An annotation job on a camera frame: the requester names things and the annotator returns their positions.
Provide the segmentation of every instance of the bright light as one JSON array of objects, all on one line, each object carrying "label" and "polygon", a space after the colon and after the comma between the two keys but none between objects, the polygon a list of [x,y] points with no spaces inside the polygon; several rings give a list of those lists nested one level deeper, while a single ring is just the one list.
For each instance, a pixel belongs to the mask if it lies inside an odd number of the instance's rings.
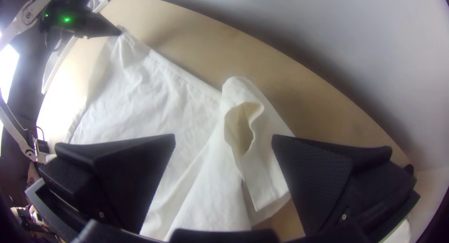
[{"label": "bright light", "polygon": [[[7,103],[9,97],[9,90],[11,89],[11,83],[17,62],[19,61],[19,54],[10,45],[7,45],[0,52],[0,89],[3,100]],[[3,123],[0,121],[0,144],[3,130]]]}]

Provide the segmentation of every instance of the folded fabric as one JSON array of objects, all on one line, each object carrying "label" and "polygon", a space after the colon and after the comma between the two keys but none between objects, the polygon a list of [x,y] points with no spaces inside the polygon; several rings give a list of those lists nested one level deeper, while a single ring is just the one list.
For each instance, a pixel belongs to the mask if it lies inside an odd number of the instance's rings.
[{"label": "folded fabric", "polygon": [[293,134],[247,79],[231,77],[220,93],[127,32],[108,40],[97,70],[72,144],[175,134],[140,234],[168,241],[177,228],[247,230],[290,198],[271,138]]}]

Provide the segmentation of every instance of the wrinkled fabric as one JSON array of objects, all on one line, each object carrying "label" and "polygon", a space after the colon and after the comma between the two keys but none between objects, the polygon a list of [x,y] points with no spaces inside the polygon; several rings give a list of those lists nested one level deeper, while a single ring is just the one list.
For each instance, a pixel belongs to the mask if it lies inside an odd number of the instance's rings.
[{"label": "wrinkled fabric", "polygon": [[108,40],[96,68],[70,143],[175,134],[140,234],[168,241],[177,228],[247,230],[288,201],[271,137],[293,133],[250,81],[231,77],[220,92],[127,32]]}]

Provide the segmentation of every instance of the white wall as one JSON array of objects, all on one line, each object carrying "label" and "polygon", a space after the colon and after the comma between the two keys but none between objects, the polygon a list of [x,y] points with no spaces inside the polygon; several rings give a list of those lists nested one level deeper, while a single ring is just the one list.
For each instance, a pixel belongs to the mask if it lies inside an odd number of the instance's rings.
[{"label": "white wall", "polygon": [[[418,170],[449,166],[445,0],[167,1],[282,39],[291,46],[286,54],[311,62],[312,70],[333,84],[344,84],[343,92],[366,106]],[[448,186],[435,184],[429,193],[434,206]],[[414,239],[422,230],[413,232]]]}]

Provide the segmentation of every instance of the wooden table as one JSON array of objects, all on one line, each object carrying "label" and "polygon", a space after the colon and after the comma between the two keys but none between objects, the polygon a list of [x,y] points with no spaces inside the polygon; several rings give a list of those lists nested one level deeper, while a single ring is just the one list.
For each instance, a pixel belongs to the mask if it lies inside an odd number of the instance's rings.
[{"label": "wooden table", "polygon": [[[389,145],[392,160],[408,164],[397,144],[342,93],[241,31],[160,0],[112,0],[101,13],[217,89],[231,76],[247,77],[297,137],[364,147]],[[61,65],[38,119],[50,144],[64,140],[89,88],[98,82],[93,67],[105,42],[106,38],[78,40]],[[291,201],[256,227],[273,228],[281,240],[304,235]]]}]

